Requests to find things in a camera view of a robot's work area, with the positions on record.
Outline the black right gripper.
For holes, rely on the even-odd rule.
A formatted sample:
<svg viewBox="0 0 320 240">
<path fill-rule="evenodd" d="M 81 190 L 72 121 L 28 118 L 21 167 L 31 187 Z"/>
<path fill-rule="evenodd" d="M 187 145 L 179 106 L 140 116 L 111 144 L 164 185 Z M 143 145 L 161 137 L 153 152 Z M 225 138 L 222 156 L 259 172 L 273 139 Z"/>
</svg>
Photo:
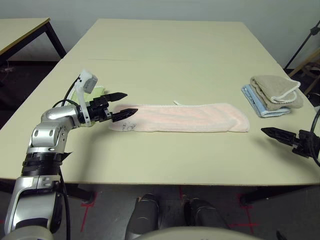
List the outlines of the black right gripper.
<svg viewBox="0 0 320 240">
<path fill-rule="evenodd" d="M 263 127 L 260 130 L 282 144 L 295 146 L 292 152 L 302 157 L 317 158 L 320 153 L 320 137 L 314 132 L 300 130 L 298 138 L 296 138 L 295 133 L 275 127 Z"/>
</svg>

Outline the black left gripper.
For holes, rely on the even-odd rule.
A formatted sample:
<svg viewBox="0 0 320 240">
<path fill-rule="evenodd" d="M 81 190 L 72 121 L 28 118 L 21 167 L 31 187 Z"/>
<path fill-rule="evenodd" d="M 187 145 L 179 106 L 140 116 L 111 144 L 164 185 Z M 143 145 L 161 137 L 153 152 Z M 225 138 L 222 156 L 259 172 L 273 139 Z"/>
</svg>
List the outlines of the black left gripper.
<svg viewBox="0 0 320 240">
<path fill-rule="evenodd" d="M 87 107 L 90 121 L 104 122 L 107 120 L 112 120 L 114 123 L 134 115 L 138 111 L 137 108 L 126 108 L 117 113 L 110 113 L 108 110 L 109 102 L 119 101 L 127 96 L 128 95 L 126 93 L 115 92 L 93 98 Z"/>
</svg>

